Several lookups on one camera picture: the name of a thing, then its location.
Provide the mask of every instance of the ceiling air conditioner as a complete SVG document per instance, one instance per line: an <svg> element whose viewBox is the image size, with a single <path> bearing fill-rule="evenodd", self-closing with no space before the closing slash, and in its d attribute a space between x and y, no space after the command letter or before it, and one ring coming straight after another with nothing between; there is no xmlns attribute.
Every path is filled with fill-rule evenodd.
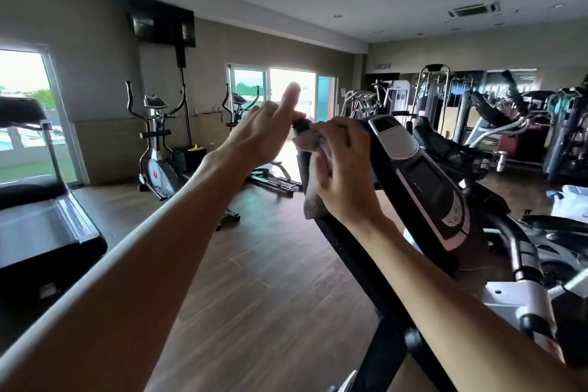
<svg viewBox="0 0 588 392"><path fill-rule="evenodd" d="M467 7L460 7L448 11L451 17L467 17L475 16L477 14L496 14L500 12L500 4L498 2L479 3L477 5L469 5Z"/></svg>

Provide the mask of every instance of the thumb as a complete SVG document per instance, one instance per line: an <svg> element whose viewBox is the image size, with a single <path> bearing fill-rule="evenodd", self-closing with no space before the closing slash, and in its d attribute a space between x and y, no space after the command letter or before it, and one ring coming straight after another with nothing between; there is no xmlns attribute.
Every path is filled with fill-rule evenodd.
<svg viewBox="0 0 588 392"><path fill-rule="evenodd" d="M330 187L331 176L327 166L327 157L322 149L316 150L312 153L312 161L319 190L326 191Z"/></svg>
<svg viewBox="0 0 588 392"><path fill-rule="evenodd" d="M299 96L300 86L297 83L290 83L282 96L280 107L277 108L273 116L278 117L280 121L290 118L293 115L294 107L298 104Z"/></svg>

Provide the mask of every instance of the person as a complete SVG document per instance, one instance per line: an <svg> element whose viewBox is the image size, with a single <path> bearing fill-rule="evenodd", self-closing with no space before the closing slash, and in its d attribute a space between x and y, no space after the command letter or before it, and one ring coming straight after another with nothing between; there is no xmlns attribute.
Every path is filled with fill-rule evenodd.
<svg viewBox="0 0 588 392"><path fill-rule="evenodd" d="M41 316L0 359L0 392L142 391L219 219L247 173L277 156L299 93L292 83L279 107L252 110L178 194ZM333 152L332 174L324 155L315 158L325 205L378 264L459 391L586 389L403 239L380 209L369 135L356 121L312 127Z"/></svg>

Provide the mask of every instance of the person's left hand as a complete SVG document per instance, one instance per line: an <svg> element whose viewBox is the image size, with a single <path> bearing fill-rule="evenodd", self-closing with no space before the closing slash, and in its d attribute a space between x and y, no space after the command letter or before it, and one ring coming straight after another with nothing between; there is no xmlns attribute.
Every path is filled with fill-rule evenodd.
<svg viewBox="0 0 588 392"><path fill-rule="evenodd" d="M290 83L280 106L273 101L254 106L218 150L239 155L248 170L269 163L286 141L292 122L306 116L294 110L299 96L300 86Z"/></svg>

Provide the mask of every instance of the tv screen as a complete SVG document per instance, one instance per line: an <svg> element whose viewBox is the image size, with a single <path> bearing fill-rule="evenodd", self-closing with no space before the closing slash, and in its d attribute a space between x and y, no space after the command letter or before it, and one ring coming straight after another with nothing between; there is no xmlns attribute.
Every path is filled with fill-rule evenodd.
<svg viewBox="0 0 588 392"><path fill-rule="evenodd" d="M129 23L140 40L156 44L195 47L194 12L158 0L125 0Z"/></svg>

